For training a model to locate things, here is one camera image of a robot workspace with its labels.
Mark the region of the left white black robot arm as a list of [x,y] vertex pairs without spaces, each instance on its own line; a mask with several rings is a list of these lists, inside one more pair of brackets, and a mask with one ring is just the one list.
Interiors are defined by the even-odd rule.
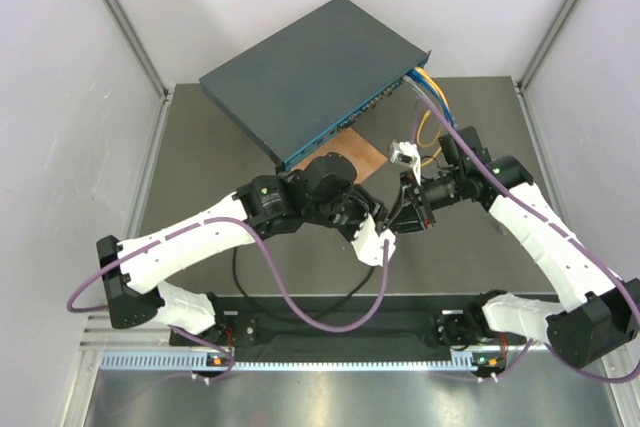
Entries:
[[356,176],[348,159],[329,153],[285,176],[258,176],[207,210],[145,237],[99,240],[112,327],[156,322],[205,343],[220,341],[227,321],[215,297],[176,287],[168,278],[227,250],[292,234],[304,224],[337,230],[360,262],[387,268],[395,236],[380,227],[382,206],[357,185]]

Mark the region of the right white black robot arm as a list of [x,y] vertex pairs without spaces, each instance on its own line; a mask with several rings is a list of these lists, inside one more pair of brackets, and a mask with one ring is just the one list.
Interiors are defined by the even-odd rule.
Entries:
[[384,227],[395,234],[427,230],[436,210],[464,200],[483,209],[518,241],[551,283],[558,300],[492,290],[464,309],[469,335],[487,343],[511,333],[544,343],[581,369],[639,334],[639,281],[601,270],[545,201],[531,174],[512,156],[494,159],[473,127],[439,139],[446,168],[434,178],[400,176]]

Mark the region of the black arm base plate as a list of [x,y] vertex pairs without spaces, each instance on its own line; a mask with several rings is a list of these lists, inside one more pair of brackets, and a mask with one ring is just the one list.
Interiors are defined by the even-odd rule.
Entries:
[[282,297],[249,295],[216,300],[221,326],[213,342],[230,346],[257,346],[277,336],[331,338],[336,335],[381,339],[408,334],[429,349],[471,346],[494,341],[523,345],[516,334],[479,333],[464,316],[468,296],[395,296],[388,294],[378,307],[375,296],[295,297],[309,318],[296,314]]

